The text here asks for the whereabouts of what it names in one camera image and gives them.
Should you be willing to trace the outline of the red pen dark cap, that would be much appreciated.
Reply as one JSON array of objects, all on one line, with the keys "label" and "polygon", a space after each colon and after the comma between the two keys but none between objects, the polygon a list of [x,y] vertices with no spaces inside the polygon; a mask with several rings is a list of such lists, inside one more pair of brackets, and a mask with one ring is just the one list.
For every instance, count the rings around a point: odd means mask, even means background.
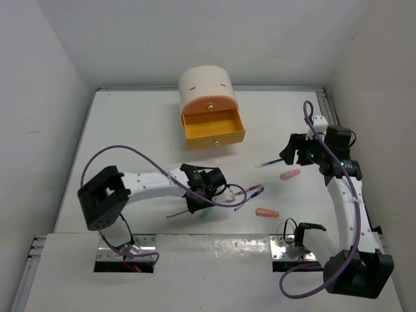
[{"label": "red pen dark cap", "polygon": [[178,212],[178,213],[175,213],[175,214],[168,215],[168,216],[166,216],[166,218],[173,218],[175,216],[183,215],[183,214],[186,214],[186,213],[189,213],[189,210],[181,211],[181,212]]}]

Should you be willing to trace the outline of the blue refill pen clear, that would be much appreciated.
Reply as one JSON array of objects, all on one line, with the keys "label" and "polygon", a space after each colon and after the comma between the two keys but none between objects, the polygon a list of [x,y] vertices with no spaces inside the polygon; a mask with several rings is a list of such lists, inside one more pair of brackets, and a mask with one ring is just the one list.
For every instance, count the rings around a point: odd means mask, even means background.
[{"label": "blue refill pen clear", "polygon": [[263,167],[266,167],[266,166],[270,166],[272,164],[280,163],[281,161],[283,161],[282,158],[280,158],[280,159],[274,159],[272,161],[267,161],[267,162],[263,162],[261,164],[255,165],[254,168],[256,168],[256,169],[263,168]]}]

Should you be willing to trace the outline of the blue gel pen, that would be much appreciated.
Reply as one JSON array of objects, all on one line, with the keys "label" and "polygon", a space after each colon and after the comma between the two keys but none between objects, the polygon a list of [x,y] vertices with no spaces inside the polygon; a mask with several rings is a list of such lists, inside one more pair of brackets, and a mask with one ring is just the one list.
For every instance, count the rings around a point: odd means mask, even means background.
[{"label": "blue gel pen", "polygon": [[257,191],[255,191],[253,194],[251,194],[250,196],[248,196],[248,198],[246,199],[246,201],[239,205],[238,207],[234,208],[234,211],[239,210],[240,208],[242,208],[245,204],[247,204],[250,200],[252,200],[253,198],[257,197],[258,195],[260,195],[262,192],[264,191],[264,187],[259,188]]}]

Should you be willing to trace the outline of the pink red gel pen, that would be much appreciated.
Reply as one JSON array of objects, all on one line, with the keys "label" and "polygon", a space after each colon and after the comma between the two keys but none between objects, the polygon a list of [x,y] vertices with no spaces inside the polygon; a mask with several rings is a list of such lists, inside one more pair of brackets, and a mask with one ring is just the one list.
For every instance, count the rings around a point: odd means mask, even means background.
[{"label": "pink red gel pen", "polygon": [[263,186],[262,186],[262,184],[254,185],[254,186],[248,187],[248,188],[246,188],[246,189],[244,189],[244,190],[240,190],[240,191],[238,191],[238,192],[236,192],[236,193],[234,193],[234,194],[235,194],[236,196],[239,196],[239,195],[241,195],[241,194],[244,194],[245,192],[249,192],[249,191],[252,191],[252,190],[257,190],[257,189],[260,189],[261,187],[263,187]]}]

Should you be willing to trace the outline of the yellow drawer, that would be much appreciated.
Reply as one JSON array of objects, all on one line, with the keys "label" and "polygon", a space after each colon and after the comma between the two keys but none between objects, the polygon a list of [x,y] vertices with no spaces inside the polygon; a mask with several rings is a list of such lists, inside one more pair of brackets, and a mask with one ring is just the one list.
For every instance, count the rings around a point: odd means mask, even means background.
[{"label": "yellow drawer", "polygon": [[182,115],[182,122],[189,150],[240,143],[246,133],[238,109]]}]

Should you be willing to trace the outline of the orange top drawer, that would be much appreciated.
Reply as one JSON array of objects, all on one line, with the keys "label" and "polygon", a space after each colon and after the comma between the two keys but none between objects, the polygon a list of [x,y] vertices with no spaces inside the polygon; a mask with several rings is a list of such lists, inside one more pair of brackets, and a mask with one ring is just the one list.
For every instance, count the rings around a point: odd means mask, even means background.
[{"label": "orange top drawer", "polygon": [[233,97],[225,95],[202,96],[189,101],[182,108],[182,115],[202,114],[238,109],[239,105]]}]

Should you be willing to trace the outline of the cream drawer cabinet shell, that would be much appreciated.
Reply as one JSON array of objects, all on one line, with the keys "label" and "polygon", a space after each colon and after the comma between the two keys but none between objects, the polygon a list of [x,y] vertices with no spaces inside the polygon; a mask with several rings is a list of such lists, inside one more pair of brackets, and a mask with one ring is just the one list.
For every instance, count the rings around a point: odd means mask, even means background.
[{"label": "cream drawer cabinet shell", "polygon": [[228,72],[218,66],[198,66],[186,71],[178,82],[181,110],[189,101],[202,96],[225,95],[235,98]]}]

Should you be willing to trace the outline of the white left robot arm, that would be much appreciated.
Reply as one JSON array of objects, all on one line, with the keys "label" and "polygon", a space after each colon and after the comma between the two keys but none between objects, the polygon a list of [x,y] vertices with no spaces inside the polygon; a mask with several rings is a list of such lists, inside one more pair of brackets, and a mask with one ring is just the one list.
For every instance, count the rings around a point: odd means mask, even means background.
[{"label": "white left robot arm", "polygon": [[124,207],[130,203],[162,197],[186,199],[187,211],[235,201],[233,191],[219,168],[182,164],[168,175],[160,172],[132,174],[108,166],[77,191],[86,226],[99,231],[111,246],[118,248],[132,241],[122,223]]}]

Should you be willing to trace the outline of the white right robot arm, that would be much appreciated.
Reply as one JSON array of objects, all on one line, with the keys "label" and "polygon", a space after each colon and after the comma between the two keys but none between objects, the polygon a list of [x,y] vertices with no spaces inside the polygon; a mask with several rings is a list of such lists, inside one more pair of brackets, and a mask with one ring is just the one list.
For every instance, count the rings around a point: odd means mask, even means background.
[{"label": "white right robot arm", "polygon": [[350,159],[354,141],[352,130],[328,126],[316,135],[293,133],[279,156],[289,165],[318,165],[339,232],[339,242],[334,243],[324,226],[300,222],[292,246],[314,254],[328,293],[376,299],[393,272],[394,262],[380,250],[371,231],[362,198],[361,168]]}]

